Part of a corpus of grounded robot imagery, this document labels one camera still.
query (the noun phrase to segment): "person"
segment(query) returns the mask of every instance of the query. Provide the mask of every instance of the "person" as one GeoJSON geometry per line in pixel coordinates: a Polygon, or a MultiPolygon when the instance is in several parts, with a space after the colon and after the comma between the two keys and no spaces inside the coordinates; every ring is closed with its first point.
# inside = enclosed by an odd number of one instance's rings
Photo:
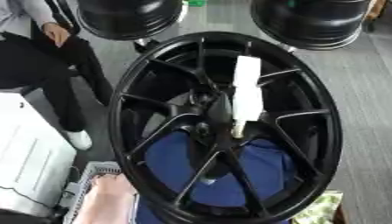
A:
{"type": "Polygon", "coordinates": [[[128,224],[137,191],[127,178],[106,174],[91,184],[73,224],[128,224]]]}
{"type": "Polygon", "coordinates": [[[0,89],[39,85],[71,144],[87,150],[92,140],[72,90],[71,66],[108,106],[113,89],[86,40],[58,24],[45,0],[0,0],[0,89]]]}

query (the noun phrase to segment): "black pants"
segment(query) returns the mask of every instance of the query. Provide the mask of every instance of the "black pants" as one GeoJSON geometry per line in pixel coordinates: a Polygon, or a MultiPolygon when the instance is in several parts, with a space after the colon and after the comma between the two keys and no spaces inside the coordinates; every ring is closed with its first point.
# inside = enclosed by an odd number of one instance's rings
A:
{"type": "Polygon", "coordinates": [[[71,87],[74,74],[68,69],[74,65],[97,100],[109,105],[112,87],[86,40],[70,37],[58,48],[35,26],[32,39],[10,33],[3,36],[5,40],[0,41],[0,89],[38,85],[65,130],[84,130],[85,119],[71,87]]]}

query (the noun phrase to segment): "wheel rim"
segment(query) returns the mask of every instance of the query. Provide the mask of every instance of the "wheel rim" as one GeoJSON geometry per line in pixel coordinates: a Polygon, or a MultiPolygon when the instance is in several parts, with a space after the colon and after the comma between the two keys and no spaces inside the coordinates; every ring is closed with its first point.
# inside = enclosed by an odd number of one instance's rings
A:
{"type": "MultiPolygon", "coordinates": [[[[217,135],[224,133],[223,130],[227,129],[220,129],[217,135]]],[[[110,105],[109,134],[117,161],[129,181],[150,202],[157,216],[170,223],[271,223],[288,219],[312,203],[326,189],[339,163],[342,138],[339,114],[333,99],[312,70],[293,55],[270,43],[229,32],[181,36],[141,56],[116,88],[110,105]],[[193,140],[200,140],[199,133],[194,134],[192,127],[201,122],[212,125],[213,132],[218,129],[216,127],[221,127],[214,126],[208,110],[212,111],[211,105],[218,101],[214,99],[222,98],[221,92],[230,95],[229,84],[234,65],[228,62],[234,62],[236,56],[241,54],[260,57],[263,61],[260,86],[265,95],[267,111],[261,114],[259,122],[249,125],[255,126],[258,132],[250,130],[244,141],[259,134],[269,138],[290,154],[296,164],[297,175],[285,183],[283,191],[261,200],[255,194],[254,187],[249,185],[235,153],[222,147],[218,150],[209,148],[203,157],[203,165],[195,169],[195,175],[184,186],[184,190],[175,193],[149,171],[143,162],[144,154],[149,145],[174,130],[184,131],[193,140]],[[217,65],[218,62],[223,63],[219,71],[213,70],[211,67],[216,66],[211,65],[217,65]],[[162,71],[167,76],[159,78],[163,75],[157,76],[155,73],[162,71]],[[175,85],[170,82],[173,77],[175,85]],[[196,93],[193,95],[193,98],[197,98],[196,103],[201,105],[204,102],[199,98],[205,97],[204,93],[213,93],[210,94],[212,100],[208,101],[207,97],[208,106],[204,105],[203,109],[200,105],[196,107],[189,103],[174,105],[167,102],[175,96],[191,92],[190,88],[196,93]],[[131,113],[131,120],[137,117],[141,121],[130,121],[133,136],[123,136],[123,129],[130,127],[124,127],[125,123],[129,123],[124,120],[124,111],[131,113]],[[156,113],[167,117],[157,129],[140,141],[146,123],[156,113]],[[231,167],[229,171],[245,189],[246,209],[189,203],[192,200],[189,194],[193,184],[209,171],[206,164],[215,158],[231,167]]]]}

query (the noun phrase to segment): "person's hand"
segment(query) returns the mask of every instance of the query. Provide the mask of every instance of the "person's hand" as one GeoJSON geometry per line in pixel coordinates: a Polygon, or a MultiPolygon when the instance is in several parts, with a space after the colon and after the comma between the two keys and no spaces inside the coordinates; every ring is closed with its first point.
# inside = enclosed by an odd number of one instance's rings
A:
{"type": "Polygon", "coordinates": [[[55,23],[46,23],[42,26],[42,31],[46,36],[54,41],[57,47],[62,47],[71,36],[69,32],[55,23]]]}
{"type": "Polygon", "coordinates": [[[101,177],[95,177],[91,184],[93,186],[92,191],[94,190],[100,195],[124,198],[133,197],[137,193],[124,174],[118,176],[106,174],[101,177]]]}
{"type": "Polygon", "coordinates": [[[127,224],[137,191],[125,176],[97,176],[91,185],[73,224],[127,224]]]}

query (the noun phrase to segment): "gray carpet floor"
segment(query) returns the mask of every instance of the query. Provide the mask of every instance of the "gray carpet floor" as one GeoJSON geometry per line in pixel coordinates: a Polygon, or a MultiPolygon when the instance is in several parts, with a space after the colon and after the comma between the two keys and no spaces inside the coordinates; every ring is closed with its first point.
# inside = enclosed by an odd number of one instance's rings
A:
{"type": "MultiPolygon", "coordinates": [[[[209,0],[191,7],[181,24],[157,35],[228,31],[257,36],[276,43],[259,31],[249,15],[249,0],[209,0]]],[[[83,31],[115,86],[137,58],[130,42],[109,41],[83,31]]],[[[337,102],[344,128],[344,148],[339,170],[330,185],[344,192],[343,207],[353,224],[387,224],[392,221],[392,10],[389,7],[372,34],[362,33],[350,46],[330,52],[295,52],[319,75],[337,102]]],[[[92,98],[86,84],[74,80],[88,120],[94,148],[80,161],[113,159],[106,127],[107,110],[92,98]]],[[[29,100],[52,125],[58,127],[51,107],[39,91],[29,100]]]]}

